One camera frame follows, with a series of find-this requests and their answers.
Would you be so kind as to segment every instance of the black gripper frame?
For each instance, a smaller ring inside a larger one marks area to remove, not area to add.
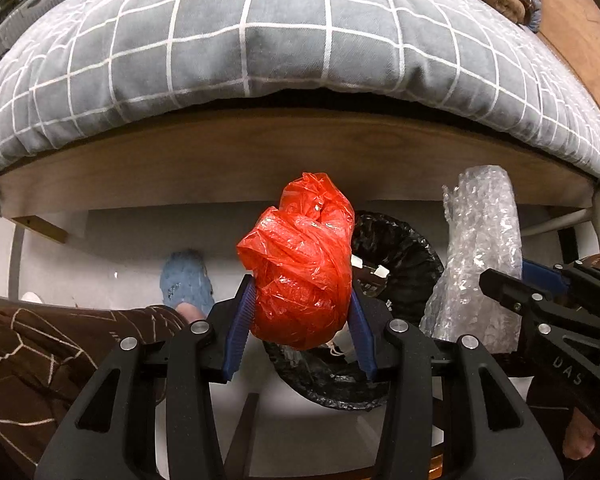
[[[559,270],[574,308],[493,269],[481,274],[480,288],[522,316],[519,350],[569,391],[575,405],[600,428],[600,270],[579,262]]]
[[[230,379],[226,339],[252,279],[245,276],[235,298],[214,305],[204,333],[191,329],[196,322],[166,342],[116,345],[68,410],[34,480],[160,480],[155,385],[164,378],[171,480],[223,480],[209,383]]]
[[[386,305],[359,287],[354,283],[372,334],[373,380],[391,380],[374,480],[428,478],[433,376],[443,384],[443,480],[563,478],[538,422],[477,339],[435,340],[412,324],[396,332]]]
[[[372,335],[374,379],[391,381],[374,480],[429,477],[433,376],[442,377],[444,390],[443,479],[562,478],[533,415],[483,346],[432,340],[413,325],[395,332],[383,302],[366,298],[358,283],[354,296]],[[154,381],[164,377],[170,478],[224,480],[208,384],[225,379],[231,301],[213,308],[205,333],[181,330],[165,343],[117,346],[71,406],[35,480],[160,479]]]

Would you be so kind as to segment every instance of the red plastic bag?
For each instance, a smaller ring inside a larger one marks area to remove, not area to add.
[[[351,296],[349,201],[325,173],[303,173],[238,243],[256,280],[254,336],[298,350],[333,338]]]

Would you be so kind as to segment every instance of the metal screw head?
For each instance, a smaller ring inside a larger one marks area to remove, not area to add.
[[[460,341],[462,346],[468,348],[469,350],[478,348],[478,340],[472,335],[463,335]]]
[[[402,319],[392,319],[389,322],[389,328],[394,332],[407,332],[409,329],[409,323]]]
[[[204,334],[209,330],[209,323],[206,321],[196,321],[191,325],[191,331],[194,334]]]
[[[138,346],[138,339],[135,337],[125,337],[120,341],[120,348],[123,350],[133,350],[136,346]]]

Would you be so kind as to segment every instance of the bed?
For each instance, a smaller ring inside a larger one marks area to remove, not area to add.
[[[600,238],[600,10],[542,4],[534,35],[480,0],[66,0],[0,62],[0,214],[61,238],[41,216],[273,201],[301,171],[439,200],[499,164]]]

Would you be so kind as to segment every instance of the wooden slat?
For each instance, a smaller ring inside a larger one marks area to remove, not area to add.
[[[11,220],[17,225],[21,225],[24,228],[43,235],[43,237],[58,242],[59,244],[64,244],[68,237],[68,233],[64,229],[61,229],[38,216],[19,216],[11,218]]]
[[[442,476],[442,454],[434,454],[429,464],[428,480],[436,480]],[[285,476],[285,477],[268,477],[268,476],[250,476],[246,480],[371,480],[373,478],[375,466],[363,467],[353,471],[343,471],[341,473],[330,473],[325,475],[314,476]]]
[[[244,401],[238,426],[235,428],[234,437],[224,459],[226,480],[246,480],[249,477],[259,399],[260,394],[251,392]]]
[[[595,2],[542,0],[540,33],[600,107],[600,10]]]
[[[167,114],[0,174],[7,217],[195,202],[277,202],[303,171],[351,200],[440,200],[471,166],[509,171],[519,203],[589,206],[567,164],[445,124],[307,109]]]

